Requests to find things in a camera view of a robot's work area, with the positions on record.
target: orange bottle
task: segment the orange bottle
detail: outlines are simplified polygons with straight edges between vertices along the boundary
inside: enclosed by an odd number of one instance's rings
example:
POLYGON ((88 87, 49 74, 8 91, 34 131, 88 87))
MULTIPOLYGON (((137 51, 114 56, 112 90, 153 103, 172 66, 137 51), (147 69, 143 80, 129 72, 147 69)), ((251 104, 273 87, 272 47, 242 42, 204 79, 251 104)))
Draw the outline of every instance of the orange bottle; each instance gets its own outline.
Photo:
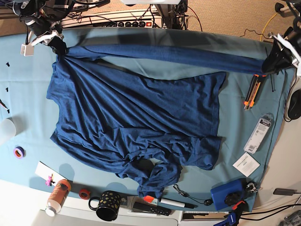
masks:
POLYGON ((47 215, 54 217, 58 214, 71 190, 71 185, 67 180, 60 180, 47 201, 45 212, 47 215))

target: tape roll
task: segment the tape roll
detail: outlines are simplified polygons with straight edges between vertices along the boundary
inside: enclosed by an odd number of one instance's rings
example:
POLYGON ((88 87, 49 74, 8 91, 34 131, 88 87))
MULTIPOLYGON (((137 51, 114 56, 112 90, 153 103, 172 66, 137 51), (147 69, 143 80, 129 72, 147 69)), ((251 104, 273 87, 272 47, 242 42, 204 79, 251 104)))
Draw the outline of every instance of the tape roll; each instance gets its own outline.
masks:
POLYGON ((81 189, 79 191, 79 196, 81 199, 88 200, 90 199, 90 193, 87 189, 81 189))
POLYGON ((18 159, 21 159, 25 156, 25 151, 22 147, 16 147, 14 149, 14 155, 15 157, 17 157, 18 159))

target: yellow cable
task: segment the yellow cable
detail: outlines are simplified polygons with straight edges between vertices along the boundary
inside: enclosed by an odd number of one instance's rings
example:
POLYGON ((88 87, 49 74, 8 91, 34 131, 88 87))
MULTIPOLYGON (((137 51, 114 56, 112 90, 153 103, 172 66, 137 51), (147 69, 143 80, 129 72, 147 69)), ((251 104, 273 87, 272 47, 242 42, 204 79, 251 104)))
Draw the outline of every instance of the yellow cable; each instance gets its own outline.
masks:
POLYGON ((272 19, 274 19, 274 17, 277 16, 277 14, 278 14, 278 13, 275 13, 275 14, 268 20, 268 22, 265 24, 265 26, 264 26, 264 28, 263 28, 263 30, 262 30, 262 32, 261 32, 261 35, 260 35, 260 41, 262 41, 262 37, 263 37, 262 34, 264 33, 265 29, 267 28, 267 26, 269 25, 269 23, 272 21, 272 19))

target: black mug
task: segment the black mug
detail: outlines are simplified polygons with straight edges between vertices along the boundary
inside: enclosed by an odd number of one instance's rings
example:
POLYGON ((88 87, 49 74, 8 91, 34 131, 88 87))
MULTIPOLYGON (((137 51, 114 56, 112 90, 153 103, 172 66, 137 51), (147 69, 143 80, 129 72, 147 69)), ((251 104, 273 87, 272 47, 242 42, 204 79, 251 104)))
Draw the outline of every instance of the black mug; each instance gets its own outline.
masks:
POLYGON ((114 221, 118 216, 120 207, 120 194, 114 191, 105 191, 102 196, 92 197, 89 200, 89 208, 96 211, 96 215, 104 221, 114 221), (91 206, 92 200, 98 200, 98 206, 96 208, 91 206))

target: orange utility knife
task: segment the orange utility knife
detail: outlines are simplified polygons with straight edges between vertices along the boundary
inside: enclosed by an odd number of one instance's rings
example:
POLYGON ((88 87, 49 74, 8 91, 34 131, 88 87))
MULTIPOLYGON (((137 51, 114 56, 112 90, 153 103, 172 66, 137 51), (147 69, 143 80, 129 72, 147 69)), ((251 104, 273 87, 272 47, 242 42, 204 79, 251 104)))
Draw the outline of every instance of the orange utility knife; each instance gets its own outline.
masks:
POLYGON ((249 110, 251 107, 253 107, 259 88, 262 86, 262 83, 264 82, 266 77, 266 75, 253 75, 250 88, 248 90, 248 94, 246 95, 246 100, 244 102, 245 110, 249 110))

